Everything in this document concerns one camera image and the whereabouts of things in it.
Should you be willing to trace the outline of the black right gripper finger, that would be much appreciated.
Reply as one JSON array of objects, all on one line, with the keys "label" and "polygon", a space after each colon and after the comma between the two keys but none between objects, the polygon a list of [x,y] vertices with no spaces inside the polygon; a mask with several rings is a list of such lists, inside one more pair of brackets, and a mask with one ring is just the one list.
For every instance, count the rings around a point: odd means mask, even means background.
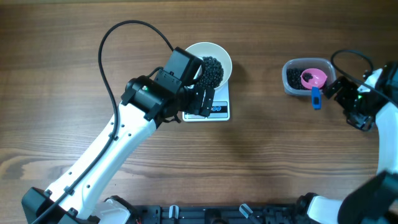
[{"label": "black right gripper finger", "polygon": [[356,99],[358,97],[358,86],[355,82],[352,82],[346,77],[339,77],[338,84],[340,85],[340,90],[337,95],[340,98]]},{"label": "black right gripper finger", "polygon": [[333,83],[326,86],[323,90],[323,94],[327,99],[330,99],[334,94],[336,94],[341,88],[341,80],[336,79]]}]

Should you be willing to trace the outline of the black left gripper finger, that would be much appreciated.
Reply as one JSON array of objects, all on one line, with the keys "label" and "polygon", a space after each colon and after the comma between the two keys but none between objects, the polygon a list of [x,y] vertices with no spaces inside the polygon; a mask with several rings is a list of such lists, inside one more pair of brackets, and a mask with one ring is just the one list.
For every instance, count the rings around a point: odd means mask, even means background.
[{"label": "black left gripper finger", "polygon": [[209,105],[208,105],[209,99],[207,97],[206,89],[200,87],[200,91],[202,93],[202,103],[200,106],[199,115],[203,116],[203,117],[208,117],[209,116]]},{"label": "black left gripper finger", "polygon": [[207,97],[209,99],[208,105],[209,105],[209,115],[210,115],[210,111],[212,108],[212,104],[213,104],[213,98],[215,95],[215,89],[214,88],[207,88],[206,89],[206,93],[207,93]]}]

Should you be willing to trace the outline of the white kitchen scale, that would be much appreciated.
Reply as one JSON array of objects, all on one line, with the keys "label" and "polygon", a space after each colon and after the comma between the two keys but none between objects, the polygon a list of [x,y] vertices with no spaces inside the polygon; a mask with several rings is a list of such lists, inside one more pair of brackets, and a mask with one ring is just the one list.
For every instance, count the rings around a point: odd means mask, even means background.
[{"label": "white kitchen scale", "polygon": [[230,119],[229,83],[226,82],[220,89],[215,91],[213,104],[209,117],[182,113],[185,122],[219,122]]}]

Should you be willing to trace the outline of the pink scoop with blue handle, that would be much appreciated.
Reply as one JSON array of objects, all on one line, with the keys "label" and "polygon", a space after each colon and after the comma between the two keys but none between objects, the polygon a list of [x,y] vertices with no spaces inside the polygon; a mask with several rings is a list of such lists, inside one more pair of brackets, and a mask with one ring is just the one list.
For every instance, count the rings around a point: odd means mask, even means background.
[{"label": "pink scoop with blue handle", "polygon": [[[313,78],[308,82],[305,82],[302,78],[304,73],[311,73]],[[320,110],[322,108],[322,99],[320,89],[325,85],[327,75],[320,69],[308,68],[301,74],[302,85],[311,91],[311,100],[314,110]]]}]

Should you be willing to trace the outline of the white bowl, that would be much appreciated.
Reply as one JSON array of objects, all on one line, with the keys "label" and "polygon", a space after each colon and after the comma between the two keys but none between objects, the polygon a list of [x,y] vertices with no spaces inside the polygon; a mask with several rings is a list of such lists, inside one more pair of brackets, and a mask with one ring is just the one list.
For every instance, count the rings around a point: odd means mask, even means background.
[{"label": "white bowl", "polygon": [[[227,53],[227,51],[225,51],[224,48],[211,42],[199,42],[189,46],[186,49],[186,51],[194,56],[197,56],[202,60],[203,57],[211,56],[216,58],[219,62],[221,62],[221,66],[223,67],[224,70],[224,75],[220,86],[215,88],[215,91],[220,89],[226,82],[228,82],[228,79],[230,78],[233,69],[233,64],[229,54]],[[199,79],[199,76],[202,74],[202,71],[203,69],[201,66],[201,72],[195,75],[194,78],[195,80]]]}]

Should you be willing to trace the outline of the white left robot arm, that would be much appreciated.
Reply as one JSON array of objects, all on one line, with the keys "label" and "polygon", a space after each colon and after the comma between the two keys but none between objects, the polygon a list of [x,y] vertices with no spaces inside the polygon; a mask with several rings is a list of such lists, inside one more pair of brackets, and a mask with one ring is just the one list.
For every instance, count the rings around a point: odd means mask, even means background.
[{"label": "white left robot arm", "polygon": [[114,114],[89,148],[45,190],[32,187],[22,198],[28,223],[138,223],[134,207],[119,197],[99,201],[125,160],[162,123],[180,111],[208,114],[213,89],[196,87],[201,57],[179,47],[165,67],[130,80]]}]

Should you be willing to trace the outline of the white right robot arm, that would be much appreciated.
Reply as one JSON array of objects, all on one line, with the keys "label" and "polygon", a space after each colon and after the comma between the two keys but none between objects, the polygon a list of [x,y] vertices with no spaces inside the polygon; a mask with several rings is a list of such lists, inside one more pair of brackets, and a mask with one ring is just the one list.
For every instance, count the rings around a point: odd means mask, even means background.
[{"label": "white right robot arm", "polygon": [[360,85],[348,77],[326,89],[361,131],[377,129],[375,173],[341,200],[307,194],[299,214],[315,223],[397,223],[397,62],[371,71]]}]

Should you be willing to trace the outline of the black beans in bowl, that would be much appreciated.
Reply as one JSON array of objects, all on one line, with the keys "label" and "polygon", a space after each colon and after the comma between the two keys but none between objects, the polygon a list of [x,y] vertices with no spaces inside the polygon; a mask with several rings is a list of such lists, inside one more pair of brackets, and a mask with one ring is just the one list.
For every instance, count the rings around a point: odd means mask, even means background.
[{"label": "black beans in bowl", "polygon": [[197,85],[213,89],[219,87],[224,75],[221,62],[211,56],[203,57],[202,69],[203,71],[199,76]]}]

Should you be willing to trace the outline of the black beans in scoop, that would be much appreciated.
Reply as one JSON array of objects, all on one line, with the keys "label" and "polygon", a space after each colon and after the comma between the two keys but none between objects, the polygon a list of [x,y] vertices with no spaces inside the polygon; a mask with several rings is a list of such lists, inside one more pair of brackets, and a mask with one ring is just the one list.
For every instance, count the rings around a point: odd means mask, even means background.
[{"label": "black beans in scoop", "polygon": [[302,78],[303,78],[303,80],[304,80],[305,82],[308,82],[309,80],[311,80],[311,79],[313,78],[313,76],[312,76],[311,73],[304,73],[304,74],[302,75]]}]

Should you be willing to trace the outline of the clear plastic bean container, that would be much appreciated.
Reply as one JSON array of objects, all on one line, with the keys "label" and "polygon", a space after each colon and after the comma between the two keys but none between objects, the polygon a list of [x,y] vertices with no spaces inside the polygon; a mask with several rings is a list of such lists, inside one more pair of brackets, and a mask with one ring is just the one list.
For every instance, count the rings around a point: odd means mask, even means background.
[{"label": "clear plastic bean container", "polygon": [[332,84],[336,80],[335,69],[331,63],[323,58],[296,58],[289,60],[282,68],[282,81],[284,90],[288,95],[311,96],[311,91],[301,84],[301,74],[308,68],[322,70],[326,76],[325,85]]}]

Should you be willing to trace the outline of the black beans in container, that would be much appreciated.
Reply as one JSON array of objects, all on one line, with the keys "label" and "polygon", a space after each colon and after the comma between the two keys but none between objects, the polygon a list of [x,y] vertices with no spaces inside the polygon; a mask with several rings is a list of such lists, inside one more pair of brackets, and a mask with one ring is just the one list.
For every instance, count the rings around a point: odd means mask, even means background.
[{"label": "black beans in container", "polygon": [[305,87],[301,82],[301,74],[304,71],[304,68],[288,68],[286,75],[287,81],[290,87],[296,90],[305,90]]}]

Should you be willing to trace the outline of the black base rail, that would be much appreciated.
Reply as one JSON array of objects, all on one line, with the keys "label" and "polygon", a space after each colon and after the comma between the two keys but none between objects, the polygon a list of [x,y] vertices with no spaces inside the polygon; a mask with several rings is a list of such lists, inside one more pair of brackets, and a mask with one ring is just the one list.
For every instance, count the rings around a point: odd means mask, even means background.
[{"label": "black base rail", "polygon": [[206,224],[206,223],[310,223],[299,214],[294,204],[263,206],[181,207],[179,205],[131,205],[118,196],[108,197],[105,205],[114,205],[117,212],[126,212],[126,223],[141,224]]}]

